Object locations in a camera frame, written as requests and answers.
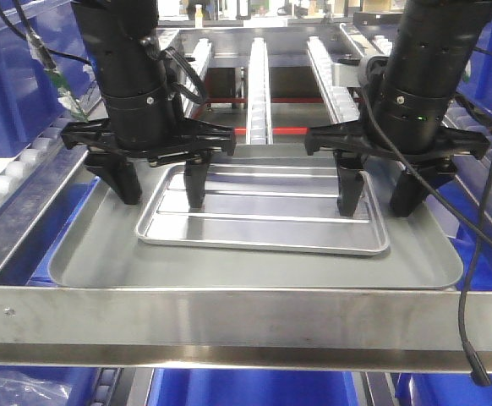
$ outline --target black cylindrical actuator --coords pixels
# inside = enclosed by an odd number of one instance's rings
[[[139,41],[157,27],[156,0],[77,0],[72,7],[117,143],[129,150],[158,147],[176,123],[165,66]]]
[[[407,0],[374,115],[403,153],[429,150],[484,26],[491,1]],[[374,130],[370,136],[383,141]]]

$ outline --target red stripe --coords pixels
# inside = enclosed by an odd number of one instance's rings
[[[307,127],[275,127],[272,129],[273,135],[306,135],[307,133]],[[246,135],[246,128],[235,128],[235,135]]]

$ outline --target metal tray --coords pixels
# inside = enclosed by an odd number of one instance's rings
[[[354,217],[339,214],[334,167],[211,165],[199,210],[183,173],[169,168],[152,195],[136,228],[146,243],[347,255],[389,246],[367,173]]]
[[[278,167],[334,167],[332,154],[304,155],[302,145],[238,145],[215,163]],[[155,190],[164,167],[136,164],[143,190]],[[126,206],[99,183],[74,219],[49,265],[52,279],[78,288],[446,288],[462,276],[462,262],[429,209],[409,218],[388,211],[394,181],[387,166],[366,166],[391,246],[372,256],[213,249],[146,244],[135,234],[145,208]]]

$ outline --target plastic bag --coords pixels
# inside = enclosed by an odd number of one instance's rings
[[[0,371],[0,406],[66,406],[71,386]]]

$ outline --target robotic arm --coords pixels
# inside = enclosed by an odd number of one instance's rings
[[[63,131],[64,143],[69,148],[87,145],[86,167],[130,205],[139,202],[141,189],[129,158],[146,159],[154,167],[186,162],[189,204],[201,207],[211,154],[231,155],[234,133],[184,117],[180,93],[199,104],[205,93],[183,57],[160,50],[154,31],[156,0],[74,0],[73,8],[109,118],[71,123]],[[391,56],[361,62],[364,99],[371,108],[363,105],[357,122],[311,129],[305,141],[309,155],[321,148],[334,151],[342,215],[355,212],[364,160],[397,160],[374,123],[435,188],[456,174],[453,155],[480,159],[486,153],[489,142],[482,134],[442,127],[441,120],[491,18],[492,0],[408,0]],[[189,72],[198,96],[177,83],[170,58]],[[408,216],[427,195],[417,179],[403,171],[391,208],[398,216]]]
[[[480,133],[441,126],[451,98],[484,26],[492,18],[492,0],[407,0],[390,57],[364,59],[359,81],[369,109],[357,122],[311,129],[309,155],[334,151],[340,181],[340,212],[352,216],[363,188],[360,171],[367,156],[397,160],[383,133],[435,189],[456,174],[451,157],[480,159],[489,142]],[[406,217],[428,195],[403,171],[391,209]]]
[[[181,94],[202,104],[206,92],[185,58],[160,50],[156,0],[77,0],[72,6],[109,118],[69,124],[65,145],[87,145],[86,168],[129,205],[141,196],[129,158],[153,167],[186,162],[189,204],[200,207],[211,154],[231,155],[234,131],[184,117]],[[171,59],[197,84],[198,95],[178,83]]]

